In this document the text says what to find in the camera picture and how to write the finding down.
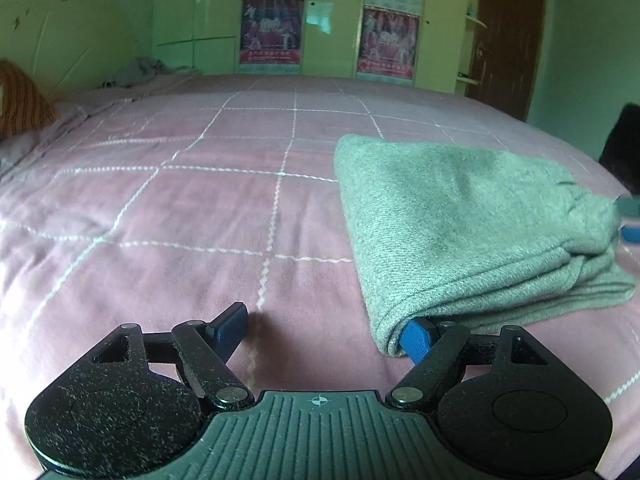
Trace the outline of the grey knit pant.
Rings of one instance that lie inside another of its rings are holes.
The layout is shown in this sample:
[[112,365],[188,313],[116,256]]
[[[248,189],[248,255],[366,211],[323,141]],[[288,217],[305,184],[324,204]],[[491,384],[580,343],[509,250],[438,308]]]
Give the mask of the grey knit pant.
[[553,160],[349,134],[334,172],[378,350],[414,318],[474,333],[618,306],[620,213]]

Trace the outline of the black object beside bed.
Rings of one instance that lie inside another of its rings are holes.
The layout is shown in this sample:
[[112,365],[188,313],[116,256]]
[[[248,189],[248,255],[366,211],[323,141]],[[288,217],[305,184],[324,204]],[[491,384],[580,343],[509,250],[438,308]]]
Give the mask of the black object beside bed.
[[640,106],[627,103],[608,135],[599,164],[632,195],[640,188]]

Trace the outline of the pink checked bedspread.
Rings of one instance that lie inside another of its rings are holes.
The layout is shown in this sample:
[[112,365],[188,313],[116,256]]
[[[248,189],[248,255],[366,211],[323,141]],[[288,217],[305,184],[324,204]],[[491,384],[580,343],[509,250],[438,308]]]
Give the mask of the pink checked bedspread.
[[333,172],[349,133],[548,158],[598,194],[588,155],[452,94],[353,79],[160,77],[92,90],[1,147],[1,474],[40,475],[32,399],[117,325],[167,332],[241,301],[232,370],[264,389],[387,391]]

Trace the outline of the brown wooden door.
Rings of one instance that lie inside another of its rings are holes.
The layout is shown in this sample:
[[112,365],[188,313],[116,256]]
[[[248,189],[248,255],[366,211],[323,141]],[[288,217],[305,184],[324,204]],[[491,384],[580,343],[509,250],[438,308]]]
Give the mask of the brown wooden door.
[[546,0],[478,0],[465,95],[515,119],[527,117],[544,31]]

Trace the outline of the grey crumpled cloth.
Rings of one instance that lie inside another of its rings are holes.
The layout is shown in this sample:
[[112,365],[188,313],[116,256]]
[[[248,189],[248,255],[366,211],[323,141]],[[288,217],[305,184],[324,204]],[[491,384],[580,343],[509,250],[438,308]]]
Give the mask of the grey crumpled cloth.
[[103,89],[131,88],[139,84],[147,84],[159,76],[196,75],[198,70],[193,66],[172,67],[159,58],[136,56],[126,66],[100,83]]

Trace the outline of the green wardrobe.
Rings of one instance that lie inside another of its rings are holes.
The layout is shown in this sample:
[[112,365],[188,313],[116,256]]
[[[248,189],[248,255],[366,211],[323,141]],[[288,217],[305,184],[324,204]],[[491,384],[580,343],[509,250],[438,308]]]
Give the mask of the green wardrobe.
[[[412,86],[460,93],[471,82],[463,45],[474,25],[469,0],[423,0]],[[296,75],[356,76],[363,0],[306,0]],[[152,52],[206,74],[240,74],[242,0],[154,0]]]

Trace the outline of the red calendar poster right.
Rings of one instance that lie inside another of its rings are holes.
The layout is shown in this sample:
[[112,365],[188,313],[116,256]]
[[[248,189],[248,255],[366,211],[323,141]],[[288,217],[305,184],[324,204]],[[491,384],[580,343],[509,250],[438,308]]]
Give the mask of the red calendar poster right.
[[423,0],[363,0],[356,76],[413,82]]

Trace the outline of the red calendar poster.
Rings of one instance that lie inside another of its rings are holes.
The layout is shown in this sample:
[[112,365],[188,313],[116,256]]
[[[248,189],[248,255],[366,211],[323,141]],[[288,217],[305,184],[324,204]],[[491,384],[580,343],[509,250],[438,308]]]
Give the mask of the red calendar poster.
[[363,0],[356,76],[413,82],[423,0]]
[[242,0],[241,74],[296,75],[306,0]]

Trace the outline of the orange striped pillow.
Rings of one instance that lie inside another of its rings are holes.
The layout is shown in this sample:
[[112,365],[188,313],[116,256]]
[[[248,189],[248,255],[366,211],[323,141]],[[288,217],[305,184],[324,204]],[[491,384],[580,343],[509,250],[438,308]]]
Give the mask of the orange striped pillow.
[[56,121],[55,110],[17,65],[1,61],[1,137],[41,130]]

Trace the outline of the cream bed headboard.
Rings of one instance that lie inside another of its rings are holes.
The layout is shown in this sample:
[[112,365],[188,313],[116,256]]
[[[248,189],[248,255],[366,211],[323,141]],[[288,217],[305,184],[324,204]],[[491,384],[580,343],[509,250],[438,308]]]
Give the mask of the cream bed headboard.
[[154,0],[1,0],[1,57],[48,96],[94,88],[149,55]]

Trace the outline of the red calendar poster left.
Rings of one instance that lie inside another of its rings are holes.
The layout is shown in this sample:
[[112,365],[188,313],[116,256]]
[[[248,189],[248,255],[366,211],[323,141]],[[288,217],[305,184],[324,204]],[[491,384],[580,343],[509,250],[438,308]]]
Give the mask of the red calendar poster left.
[[242,0],[241,74],[296,75],[306,0]]

